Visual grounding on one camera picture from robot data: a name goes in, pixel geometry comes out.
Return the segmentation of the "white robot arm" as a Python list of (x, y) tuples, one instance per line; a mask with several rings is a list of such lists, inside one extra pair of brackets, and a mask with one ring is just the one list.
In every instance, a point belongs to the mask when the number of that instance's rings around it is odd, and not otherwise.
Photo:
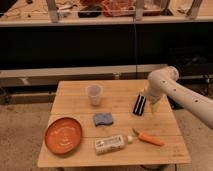
[(179, 72), (173, 66), (154, 70), (148, 75), (143, 95), (152, 104), (166, 94), (213, 130), (213, 100), (177, 83)]

